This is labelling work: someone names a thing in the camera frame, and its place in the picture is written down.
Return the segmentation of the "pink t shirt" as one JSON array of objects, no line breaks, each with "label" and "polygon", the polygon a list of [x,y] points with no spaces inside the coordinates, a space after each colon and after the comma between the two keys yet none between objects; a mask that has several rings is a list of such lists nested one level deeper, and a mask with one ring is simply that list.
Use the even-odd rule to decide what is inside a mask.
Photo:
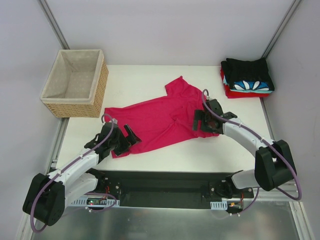
[{"label": "pink t shirt", "polygon": [[107,107],[104,112],[117,120],[123,131],[128,125],[141,142],[122,154],[141,154],[215,133],[194,131],[195,110],[202,109],[202,91],[182,77],[165,85],[166,95],[126,107]]}]

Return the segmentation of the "red t shirt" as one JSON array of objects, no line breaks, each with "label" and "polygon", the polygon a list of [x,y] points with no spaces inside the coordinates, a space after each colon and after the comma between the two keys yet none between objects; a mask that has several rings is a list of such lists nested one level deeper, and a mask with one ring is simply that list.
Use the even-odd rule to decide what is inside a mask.
[{"label": "red t shirt", "polygon": [[220,77],[223,83],[224,92],[228,99],[238,99],[238,98],[264,98],[270,95],[270,91],[261,92],[253,90],[232,90],[226,82],[225,74],[222,68],[220,68]]}]

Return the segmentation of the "wicker basket with liner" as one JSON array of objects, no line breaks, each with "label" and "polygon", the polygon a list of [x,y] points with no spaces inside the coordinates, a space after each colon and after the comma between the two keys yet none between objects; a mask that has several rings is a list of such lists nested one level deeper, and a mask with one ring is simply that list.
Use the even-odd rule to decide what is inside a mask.
[{"label": "wicker basket with liner", "polygon": [[101,49],[59,50],[40,100],[57,118],[98,118],[108,75]]}]

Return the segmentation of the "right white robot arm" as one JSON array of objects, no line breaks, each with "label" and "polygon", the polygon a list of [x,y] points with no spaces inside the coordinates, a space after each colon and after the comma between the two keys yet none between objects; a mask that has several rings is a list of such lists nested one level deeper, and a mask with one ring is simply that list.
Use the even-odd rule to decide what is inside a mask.
[{"label": "right white robot arm", "polygon": [[230,199],[237,197],[244,189],[262,188],[271,191],[296,180],[296,167],[286,141],[263,138],[243,124],[237,115],[230,111],[224,112],[216,99],[205,100],[202,106],[203,109],[194,111],[194,131],[225,135],[254,157],[254,168],[228,175],[216,187],[218,195]]}]

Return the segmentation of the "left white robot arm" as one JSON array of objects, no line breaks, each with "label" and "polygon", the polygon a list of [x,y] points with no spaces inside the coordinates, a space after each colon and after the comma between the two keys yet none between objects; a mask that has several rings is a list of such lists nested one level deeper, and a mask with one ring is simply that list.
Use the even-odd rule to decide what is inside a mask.
[{"label": "left white robot arm", "polygon": [[106,122],[92,140],[87,142],[75,159],[44,175],[38,173],[31,181],[22,210],[46,226],[54,225],[66,207],[84,194],[100,195],[105,199],[106,177],[95,167],[111,153],[121,156],[141,139],[129,125],[124,125],[126,135],[113,122]]}]

